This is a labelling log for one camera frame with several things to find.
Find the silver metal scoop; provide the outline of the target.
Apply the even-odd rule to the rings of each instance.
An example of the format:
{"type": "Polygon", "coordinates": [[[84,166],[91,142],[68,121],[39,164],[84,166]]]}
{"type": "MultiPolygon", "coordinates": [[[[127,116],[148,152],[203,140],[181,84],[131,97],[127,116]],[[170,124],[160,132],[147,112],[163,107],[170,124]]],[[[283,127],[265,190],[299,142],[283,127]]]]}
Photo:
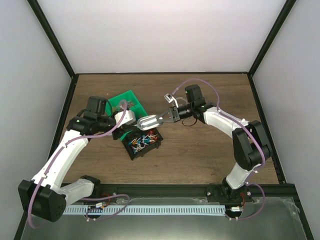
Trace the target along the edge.
{"type": "Polygon", "coordinates": [[[157,128],[163,124],[163,120],[158,115],[148,115],[141,117],[137,121],[137,127],[142,131],[157,128]]]}

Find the black lollipop bin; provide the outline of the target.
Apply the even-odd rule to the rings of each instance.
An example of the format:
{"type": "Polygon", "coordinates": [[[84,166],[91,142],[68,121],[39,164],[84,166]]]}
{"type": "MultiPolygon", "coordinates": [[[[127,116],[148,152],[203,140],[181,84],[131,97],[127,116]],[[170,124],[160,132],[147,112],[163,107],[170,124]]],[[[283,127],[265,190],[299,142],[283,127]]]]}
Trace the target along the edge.
{"type": "Polygon", "coordinates": [[[154,149],[158,149],[163,140],[160,132],[156,128],[152,128],[145,131],[138,129],[126,133],[121,142],[129,158],[133,161],[154,149]]]}

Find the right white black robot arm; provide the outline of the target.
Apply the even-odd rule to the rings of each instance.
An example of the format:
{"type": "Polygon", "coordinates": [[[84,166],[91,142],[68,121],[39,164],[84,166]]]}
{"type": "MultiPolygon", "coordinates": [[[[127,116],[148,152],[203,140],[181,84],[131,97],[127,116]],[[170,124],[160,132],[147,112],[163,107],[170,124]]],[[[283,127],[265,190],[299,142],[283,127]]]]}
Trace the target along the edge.
{"type": "Polygon", "coordinates": [[[194,117],[232,139],[235,165],[221,184],[223,198],[232,202],[240,196],[240,190],[248,183],[250,177],[264,167],[267,159],[273,155],[265,128],[258,120],[249,122],[239,119],[224,112],[217,105],[207,103],[197,84],[187,86],[185,93],[185,105],[170,107],[157,115],[156,120],[163,124],[194,117]]]}

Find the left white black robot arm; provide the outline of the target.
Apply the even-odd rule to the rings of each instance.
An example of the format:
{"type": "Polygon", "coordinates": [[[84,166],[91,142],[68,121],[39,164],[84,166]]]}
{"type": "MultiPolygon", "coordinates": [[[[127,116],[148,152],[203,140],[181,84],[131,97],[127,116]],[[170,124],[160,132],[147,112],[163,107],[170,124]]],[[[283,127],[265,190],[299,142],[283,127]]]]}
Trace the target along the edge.
{"type": "Polygon", "coordinates": [[[91,139],[112,135],[125,122],[129,113],[128,102],[120,100],[120,118],[105,113],[109,100],[91,96],[86,108],[80,110],[68,125],[63,138],[46,164],[30,180],[23,180],[18,186],[21,204],[27,214],[27,221],[33,229],[33,217],[56,222],[66,207],[78,201],[103,202],[113,199],[112,195],[101,197],[100,181],[94,177],[82,176],[76,182],[62,186],[66,173],[91,139]]]}

